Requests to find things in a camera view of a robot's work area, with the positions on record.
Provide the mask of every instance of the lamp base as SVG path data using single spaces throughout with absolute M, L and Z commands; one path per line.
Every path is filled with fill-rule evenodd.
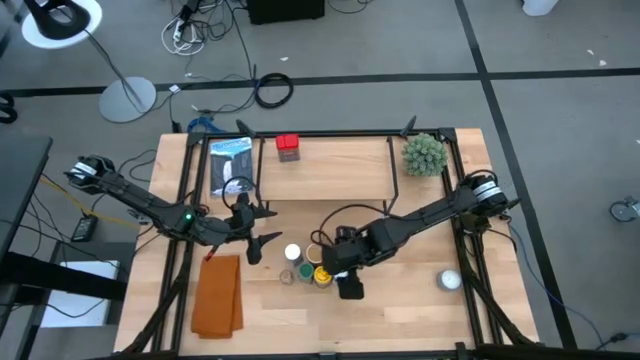
M 138 76 L 127 77 L 126 80 L 137 99 L 131 91 L 125 93 L 120 80 L 109 85 L 100 96 L 100 114 L 111 122 L 126 123 L 136 120 L 149 112 L 156 102 L 156 88 L 151 81 Z

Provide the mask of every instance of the small white cap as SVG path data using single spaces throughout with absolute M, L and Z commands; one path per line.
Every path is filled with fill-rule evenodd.
M 455 270 L 445 270 L 438 274 L 438 285 L 443 290 L 457 290 L 462 285 L 462 278 Z
M 296 244 L 289 244 L 286 248 L 284 248 L 284 256 L 287 260 L 297 260 L 300 257 L 302 250 L 300 250 L 300 246 Z

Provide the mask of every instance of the black box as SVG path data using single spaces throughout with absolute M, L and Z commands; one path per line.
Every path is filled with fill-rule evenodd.
M 324 16 L 325 0 L 247 0 L 251 23 L 318 19 Z

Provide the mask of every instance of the black desk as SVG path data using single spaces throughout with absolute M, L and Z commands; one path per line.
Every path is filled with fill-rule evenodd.
M 0 304 L 43 305 L 50 289 L 122 300 L 125 282 L 8 251 L 47 162 L 51 143 L 49 137 L 0 130 Z M 11 308 L 0 306 L 0 335 Z M 22 355 L 29 353 L 35 332 L 30 331 L 28 339 L 23 340 Z

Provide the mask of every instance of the black metal frame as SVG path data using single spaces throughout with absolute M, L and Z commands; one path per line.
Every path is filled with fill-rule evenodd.
M 404 130 L 399 131 L 399 130 L 343 130 L 343 131 L 291 131 L 292 133 L 296 133 L 298 134 L 300 137 L 305 138 L 305 137 L 362 137 L 362 136 L 386 136 L 387 137 L 387 142 L 389 143 L 389 149 L 390 149 L 390 156 L 392 159 L 392 174 L 393 174 L 393 184 L 394 184 L 394 193 L 395 196 L 393 199 L 391 199 L 391 202 L 389 204 L 389 206 L 387 207 L 387 204 L 385 202 L 384 207 L 385 210 L 387 212 L 390 211 L 390 209 L 393 207 L 393 205 L 395 204 L 396 199 L 398 198 L 399 195 L 399 191 L 398 191 L 398 183 L 397 183 L 397 171 L 396 171 L 396 166 L 395 166 L 395 154 L 394 154 L 394 150 L 393 150 L 393 137 L 394 136 L 398 136 L 398 137 L 405 137 L 407 135 L 417 135 L 420 133 L 426 133 L 429 134 L 431 136 L 434 136 L 436 139 L 438 139 L 439 141 L 443 142 L 443 143 L 447 143 L 451 146 L 451 151 L 452 151 L 452 157 L 453 157 L 453 164 L 455 167 L 455 172 L 456 175 L 458 177 L 458 179 L 462 179 L 462 177 L 464 176 L 464 168 L 462 165 L 462 159 L 460 157 L 460 150 L 458 147 L 458 143 L 457 143 L 457 138 L 455 136 L 456 132 L 455 129 L 453 128 L 441 128 L 441 129 L 413 129 L 412 125 L 410 123 L 410 125 L 408 125 L 407 128 L 405 128 Z M 266 138 L 273 138 L 276 137 L 278 135 L 280 135 L 281 133 L 279 132 L 261 132 L 259 133 L 256 137 L 260 139 L 260 149 L 259 149 L 259 155 L 258 155 L 258 174 L 257 174 L 257 179 L 256 179 L 256 185 L 259 187 L 260 186 L 260 177 L 261 177 L 261 171 L 262 171 L 262 148 L 264 146 L 265 143 L 265 139 Z M 187 149 L 185 152 L 185 159 L 184 159 L 184 163 L 183 163 L 183 168 L 182 168 L 182 175 L 181 175 L 181 179 L 180 179 L 180 188 L 178 191 L 178 199 L 182 199 L 184 198 L 184 196 L 187 194 L 186 192 L 186 187 L 187 184 L 189 182 L 189 170 L 191 168 L 191 164 L 192 164 L 192 158 L 193 158 L 193 154 L 194 154 L 194 148 L 195 146 L 199 145 L 200 147 L 200 154 L 199 154 L 199 160 L 198 160 L 198 169 L 197 169 L 197 178 L 196 178 L 196 182 L 195 182 L 195 188 L 193 190 L 193 194 L 191 196 L 191 202 L 192 204 L 197 204 L 198 201 L 200 200 L 201 196 L 202 196 L 202 191 L 203 191 L 203 185 L 204 185 L 204 177 L 203 177 L 203 173 L 204 173 L 204 168 L 206 165 L 206 161 L 207 161 L 207 148 L 208 148 L 208 144 L 211 140 L 214 139 L 231 139 L 231 138 L 237 138 L 237 137 L 242 137 L 242 136 L 247 136 L 246 133 L 223 133 L 223 134 L 189 134 L 188 135 L 188 139 L 187 139 Z M 446 168 L 445 171 L 443 171 L 442 173 L 442 179 L 443 179 L 443 183 L 445 185 L 445 192 L 448 194 L 451 191 L 453 191 L 453 184 L 451 181 L 451 176 L 449 174 L 449 169 Z M 464 239 L 464 231 L 462 229 L 462 225 L 459 221 L 454 220 L 452 221 L 452 227 L 453 227 L 453 231 L 454 231 L 454 237 L 455 237 L 455 245 L 456 245 L 456 252 L 458 254 L 458 261 L 460 262 L 460 265 L 462 266 L 462 262 L 463 261 L 468 261 L 466 259 L 466 248 L 465 248 L 465 239 Z M 489 283 L 489 277 L 487 275 L 487 270 L 486 270 L 486 264 L 484 261 L 484 257 L 482 255 L 482 253 L 479 251 L 480 248 L 480 239 L 475 238 L 472 239 L 472 243 L 474 246 L 474 251 L 476 251 L 476 262 L 477 262 L 477 266 L 478 266 L 478 270 L 480 272 L 480 281 L 482 283 L 482 285 L 489 290 L 489 292 L 491 291 L 491 285 Z M 160 294 L 160 298 L 162 299 L 165 295 L 166 295 L 166 291 L 171 283 L 172 277 L 173 277 L 173 268 L 175 266 L 175 257 L 177 255 L 177 245 L 175 244 L 175 242 L 172 242 L 169 246 L 169 249 L 167 251 L 167 258 L 166 258 L 166 262 L 165 262 L 165 272 L 163 275 L 163 281 L 162 281 L 162 289 L 161 289 L 161 294 Z M 193 244 L 187 244 L 185 246 L 185 251 L 184 251 L 184 255 L 183 255 L 183 262 L 186 262 L 187 264 L 191 264 L 192 259 L 193 258 Z M 482 328 L 480 326 L 480 318 L 478 316 L 478 309 L 477 309 L 477 305 L 476 305 L 476 300 L 475 300 L 475 294 L 474 294 L 474 290 L 472 289 L 472 287 L 470 286 L 468 280 L 465 278 L 465 275 L 463 273 L 463 284 L 464 284 L 464 293 L 465 293 L 465 301 L 466 301 L 466 307 L 467 307 L 467 312 L 469 314 L 469 322 L 471 325 L 471 330 L 472 330 L 472 335 L 474 338 L 474 344 L 476 346 L 485 343 L 484 341 L 484 337 L 482 334 Z M 184 311 L 185 311 L 185 305 L 186 305 L 186 297 L 187 297 L 187 287 L 185 286 L 183 289 L 181 289 L 181 292 L 178 295 L 178 301 L 177 301 L 177 308 L 176 308 L 176 314 L 175 314 L 175 319 L 174 319 L 174 326 L 173 326 L 173 333 L 172 333 L 172 337 L 171 337 L 171 347 L 170 350 L 175 351 L 176 353 L 178 353 L 180 351 L 180 342 L 181 342 L 181 338 L 182 338 L 182 325 L 184 323 Z M 501 333 L 500 333 L 500 328 L 497 325 L 497 322 L 495 321 L 494 317 L 492 314 L 489 313 L 489 319 L 490 319 L 490 324 L 491 324 L 491 332 L 492 332 L 492 338 L 494 340 L 495 343 L 501 344 L 502 343 L 502 337 L 501 337 Z M 160 326 L 158 327 L 158 330 L 156 332 L 156 335 L 154 336 L 153 339 L 153 344 L 152 344 L 152 351 L 158 351 L 161 348 L 161 343 L 162 343 L 162 338 L 163 338 L 163 331 L 164 331 L 164 324 L 160 324 Z M 464 344 L 462 343 L 458 343 L 456 344 L 456 350 L 443 350 L 443 351 L 403 351 L 403 352 L 389 352 L 389 353 L 340 353 L 340 358 L 342 359 L 371 359 L 371 358 L 375 358 L 375 359 L 451 359 L 451 358 L 471 358 L 467 353 L 466 350 L 464 348 Z M 333 359 L 335 358 L 336 354 L 289 354 L 289 355 L 284 355 L 284 354 L 268 354 L 268 355 L 233 355 L 233 356 L 220 356 L 220 355 L 216 355 L 216 356 L 189 356 L 189 357 L 181 357 L 184 359 L 220 359 L 220 358 L 225 358 L 225 359 L 265 359 L 265 358 L 279 358 L 279 359 L 310 359 L 310 358 L 326 358 L 326 359 Z

